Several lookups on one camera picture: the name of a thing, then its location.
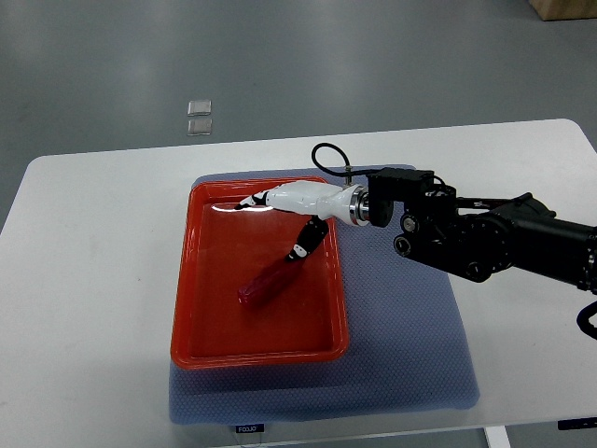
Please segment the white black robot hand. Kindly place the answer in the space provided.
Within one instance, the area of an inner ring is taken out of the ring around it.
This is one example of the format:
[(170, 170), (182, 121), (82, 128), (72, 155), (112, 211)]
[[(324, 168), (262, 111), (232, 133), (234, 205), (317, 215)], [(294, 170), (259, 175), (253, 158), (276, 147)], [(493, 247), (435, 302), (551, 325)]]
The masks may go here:
[(339, 187), (327, 183), (298, 180), (262, 190), (241, 200), (235, 210), (266, 206), (274, 210), (308, 216), (285, 261), (306, 259), (324, 241), (329, 218), (353, 226), (369, 223), (368, 189), (360, 185)]

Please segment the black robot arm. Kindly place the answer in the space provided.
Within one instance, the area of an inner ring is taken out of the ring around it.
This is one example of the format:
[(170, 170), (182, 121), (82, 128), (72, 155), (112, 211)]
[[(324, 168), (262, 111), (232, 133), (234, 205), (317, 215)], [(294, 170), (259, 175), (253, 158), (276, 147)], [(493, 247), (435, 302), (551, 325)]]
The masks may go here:
[(368, 219), (390, 223), (402, 203), (396, 253), (481, 283), (510, 267), (596, 290), (596, 230), (560, 220), (531, 193), (464, 198), (431, 171), (386, 167), (369, 173)]

